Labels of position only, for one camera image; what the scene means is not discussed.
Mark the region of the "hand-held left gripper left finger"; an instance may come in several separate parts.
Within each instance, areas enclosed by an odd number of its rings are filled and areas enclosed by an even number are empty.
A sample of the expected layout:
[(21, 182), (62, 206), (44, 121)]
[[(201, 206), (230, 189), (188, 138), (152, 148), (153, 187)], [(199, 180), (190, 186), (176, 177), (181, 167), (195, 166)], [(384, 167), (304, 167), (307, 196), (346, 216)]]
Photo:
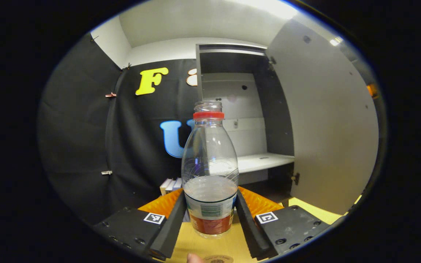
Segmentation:
[(170, 259), (186, 210), (180, 188), (142, 206), (122, 210), (94, 225), (94, 230), (117, 248), (145, 259)]

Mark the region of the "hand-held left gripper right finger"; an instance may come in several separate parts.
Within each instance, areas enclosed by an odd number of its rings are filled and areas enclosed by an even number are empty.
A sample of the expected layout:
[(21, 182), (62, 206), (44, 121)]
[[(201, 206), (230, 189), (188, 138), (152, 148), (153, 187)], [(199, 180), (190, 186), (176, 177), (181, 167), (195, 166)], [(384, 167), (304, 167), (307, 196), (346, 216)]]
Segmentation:
[(257, 260), (291, 253), (329, 227), (299, 205), (284, 207), (243, 187), (236, 210), (250, 256)]

